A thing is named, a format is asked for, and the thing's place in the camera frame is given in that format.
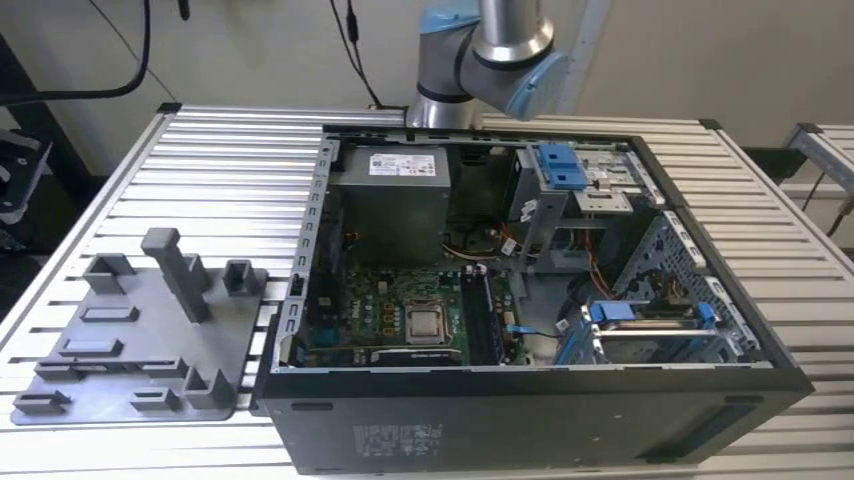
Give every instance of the blue latch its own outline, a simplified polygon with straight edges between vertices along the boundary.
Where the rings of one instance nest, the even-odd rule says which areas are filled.
[[[574,150],[568,145],[550,143],[540,143],[536,149],[548,186],[554,190],[584,190],[587,175],[577,164]]]
[[[696,304],[696,314],[701,320],[701,328],[711,328],[715,325],[715,311],[705,302]]]
[[[593,302],[589,305],[589,319],[593,323],[635,320],[629,302]]]

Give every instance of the motherboard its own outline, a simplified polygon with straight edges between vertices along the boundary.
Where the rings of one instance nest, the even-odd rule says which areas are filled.
[[[464,269],[350,268],[338,314],[310,329],[306,364],[460,366],[484,357],[516,361],[522,343],[504,328],[517,318],[506,274],[488,272],[472,284],[473,276]]]

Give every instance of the white label sticker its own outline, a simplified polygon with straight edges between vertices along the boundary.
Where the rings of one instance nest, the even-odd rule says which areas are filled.
[[[512,255],[512,251],[516,249],[516,241],[508,238],[501,245],[501,253],[504,255]]]
[[[436,162],[432,155],[394,155],[374,153],[370,155],[369,175],[397,177],[434,177]]]

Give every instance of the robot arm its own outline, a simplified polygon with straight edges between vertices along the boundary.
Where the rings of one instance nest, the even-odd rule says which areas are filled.
[[[476,126],[474,99],[517,120],[548,110],[566,75],[538,0],[446,2],[420,21],[417,97],[406,124]]]

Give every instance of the metal rack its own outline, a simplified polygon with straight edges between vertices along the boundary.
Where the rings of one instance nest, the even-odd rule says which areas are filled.
[[[785,146],[800,150],[848,196],[854,195],[854,126],[800,123]]]
[[[397,111],[192,106],[155,115],[0,324],[0,472],[62,471],[67,478],[86,479],[169,473],[296,476],[272,423],[246,411],[248,388],[269,316],[284,298],[322,124],[398,126],[402,118]],[[486,116],[484,124],[643,137],[815,384],[813,395],[696,469],[621,470],[620,478],[787,479],[807,472],[823,479],[851,478],[854,265],[725,133],[696,121],[671,120],[542,117],[518,123]],[[182,251],[204,255],[209,267],[240,257],[269,271],[237,413],[224,422],[14,426],[7,417],[14,394],[26,388],[34,360],[49,352],[85,295],[79,275],[90,257],[123,253],[133,266],[153,266],[138,250],[151,226],[178,228]],[[601,478],[601,473],[556,470],[548,476],[564,473]],[[440,475],[460,476],[472,474]]]

